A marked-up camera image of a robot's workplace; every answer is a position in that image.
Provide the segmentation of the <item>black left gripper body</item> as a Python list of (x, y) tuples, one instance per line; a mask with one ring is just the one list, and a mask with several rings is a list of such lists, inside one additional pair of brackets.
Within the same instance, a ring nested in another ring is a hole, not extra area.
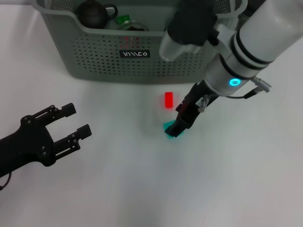
[(0, 140), (1, 177), (31, 162), (44, 166), (55, 163), (53, 139), (45, 125), (33, 116), (25, 116), (19, 129)]

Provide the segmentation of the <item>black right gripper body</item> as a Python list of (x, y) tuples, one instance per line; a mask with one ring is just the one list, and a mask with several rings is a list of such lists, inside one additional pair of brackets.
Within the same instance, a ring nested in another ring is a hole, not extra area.
[(210, 105), (214, 100), (216, 100), (219, 96), (216, 95), (204, 81), (201, 81), (199, 84), (195, 83), (190, 92), (184, 97), (184, 103), (187, 103), (186, 111), (182, 116), (182, 120), (188, 122), (190, 127), (195, 122), (196, 118), (200, 114), (198, 111), (199, 105), (198, 102), (204, 97), (209, 97), (209, 102), (206, 106)]

